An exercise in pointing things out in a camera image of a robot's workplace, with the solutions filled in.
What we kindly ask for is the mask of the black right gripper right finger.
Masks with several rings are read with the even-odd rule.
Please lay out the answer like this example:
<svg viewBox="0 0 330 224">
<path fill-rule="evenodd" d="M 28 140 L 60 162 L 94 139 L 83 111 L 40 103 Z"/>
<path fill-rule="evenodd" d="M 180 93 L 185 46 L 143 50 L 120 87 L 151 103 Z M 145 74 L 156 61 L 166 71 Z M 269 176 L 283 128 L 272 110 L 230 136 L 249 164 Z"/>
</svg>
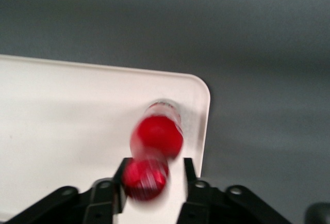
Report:
<svg viewBox="0 0 330 224">
<path fill-rule="evenodd" d="M 182 204 L 177 223 L 219 223 L 212 203 L 214 189 L 196 176 L 193 160 L 184 158 L 186 200 Z"/>
</svg>

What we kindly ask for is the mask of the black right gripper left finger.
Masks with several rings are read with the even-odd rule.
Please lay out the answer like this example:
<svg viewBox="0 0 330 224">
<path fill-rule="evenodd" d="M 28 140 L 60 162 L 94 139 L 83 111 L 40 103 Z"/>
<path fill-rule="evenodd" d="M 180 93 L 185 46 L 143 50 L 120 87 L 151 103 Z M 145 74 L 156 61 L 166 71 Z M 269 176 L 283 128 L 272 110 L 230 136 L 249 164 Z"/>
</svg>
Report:
<svg viewBox="0 0 330 224">
<path fill-rule="evenodd" d="M 94 182 L 84 223 L 118 223 L 118 215 L 122 214 L 127 199 L 122 175 L 128 162 L 129 158 L 124 158 L 113 177 Z"/>
</svg>

